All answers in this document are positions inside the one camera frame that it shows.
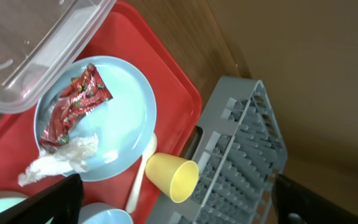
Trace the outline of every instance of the red wrapper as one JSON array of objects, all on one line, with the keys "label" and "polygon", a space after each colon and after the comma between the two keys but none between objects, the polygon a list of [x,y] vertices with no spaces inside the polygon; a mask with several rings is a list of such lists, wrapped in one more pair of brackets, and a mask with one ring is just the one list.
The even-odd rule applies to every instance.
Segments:
[{"label": "red wrapper", "polygon": [[68,133],[87,112],[112,99],[99,72],[89,64],[83,74],[72,78],[70,85],[60,94],[52,111],[49,124],[45,127],[40,145],[50,153],[68,143]]}]

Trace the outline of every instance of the plastic spoon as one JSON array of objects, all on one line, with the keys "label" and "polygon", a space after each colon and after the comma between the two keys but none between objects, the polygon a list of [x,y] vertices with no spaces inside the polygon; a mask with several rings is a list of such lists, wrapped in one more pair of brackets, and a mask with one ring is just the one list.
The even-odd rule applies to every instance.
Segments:
[{"label": "plastic spoon", "polygon": [[137,201],[139,199],[140,194],[140,186],[142,185],[144,170],[146,168],[146,163],[148,159],[155,153],[157,149],[157,137],[155,133],[153,133],[152,139],[147,145],[146,149],[142,154],[142,162],[140,163],[139,170],[137,171],[137,175],[135,178],[134,185],[132,186],[131,194],[129,196],[127,206],[125,207],[125,211],[127,213],[132,213],[136,209]]}]

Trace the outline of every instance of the gray dish rack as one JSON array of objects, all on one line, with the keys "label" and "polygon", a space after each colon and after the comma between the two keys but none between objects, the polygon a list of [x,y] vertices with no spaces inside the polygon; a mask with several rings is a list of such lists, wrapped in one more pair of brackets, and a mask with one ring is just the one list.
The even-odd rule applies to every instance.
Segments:
[{"label": "gray dish rack", "polygon": [[222,77],[197,126],[195,191],[178,204],[160,197],[160,215],[152,213],[148,223],[265,223],[287,149],[262,81]]}]

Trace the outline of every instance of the spoon handle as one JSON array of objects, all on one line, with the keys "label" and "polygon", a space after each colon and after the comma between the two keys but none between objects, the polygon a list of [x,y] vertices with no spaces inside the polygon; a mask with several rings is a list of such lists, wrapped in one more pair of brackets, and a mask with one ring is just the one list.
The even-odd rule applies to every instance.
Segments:
[{"label": "spoon handle", "polygon": [[137,171],[134,185],[132,186],[131,194],[129,195],[129,199],[125,207],[125,211],[127,213],[132,213],[136,209],[137,201],[139,199],[140,194],[140,187],[142,186],[144,170],[146,168],[146,162],[147,159],[142,157],[142,162],[140,163],[140,167]]}]

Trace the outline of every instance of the brown wall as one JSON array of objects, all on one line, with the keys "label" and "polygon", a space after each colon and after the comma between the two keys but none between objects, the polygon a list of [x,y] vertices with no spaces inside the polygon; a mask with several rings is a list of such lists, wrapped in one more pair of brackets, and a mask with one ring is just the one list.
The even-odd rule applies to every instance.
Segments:
[{"label": "brown wall", "polygon": [[239,68],[262,79],[285,173],[358,215],[358,0],[208,0]]}]

